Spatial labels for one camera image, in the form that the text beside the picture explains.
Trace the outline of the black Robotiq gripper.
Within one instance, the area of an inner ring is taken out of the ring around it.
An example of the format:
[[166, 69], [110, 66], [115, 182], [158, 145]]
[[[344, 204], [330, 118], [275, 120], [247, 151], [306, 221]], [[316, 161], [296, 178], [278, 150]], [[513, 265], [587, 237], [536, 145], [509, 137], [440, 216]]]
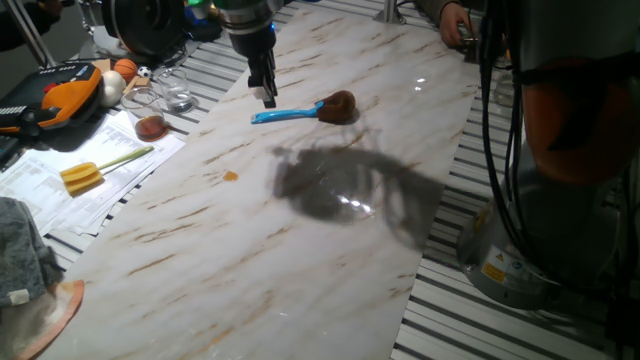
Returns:
[[248, 60], [248, 87], [256, 99], [264, 101], [267, 109], [276, 107], [278, 95], [275, 84], [273, 47], [276, 33], [273, 27], [263, 27], [247, 34], [231, 34], [234, 50]]

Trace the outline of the person's right hand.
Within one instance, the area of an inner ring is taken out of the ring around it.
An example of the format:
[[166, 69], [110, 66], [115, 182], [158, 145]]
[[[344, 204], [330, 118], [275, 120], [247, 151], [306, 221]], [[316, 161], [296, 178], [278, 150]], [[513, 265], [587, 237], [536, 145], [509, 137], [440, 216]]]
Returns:
[[471, 31], [472, 26], [468, 12], [457, 2], [447, 3], [440, 12], [439, 30], [443, 42], [449, 48], [463, 45], [462, 36], [458, 29], [460, 24], [463, 24], [468, 31]]

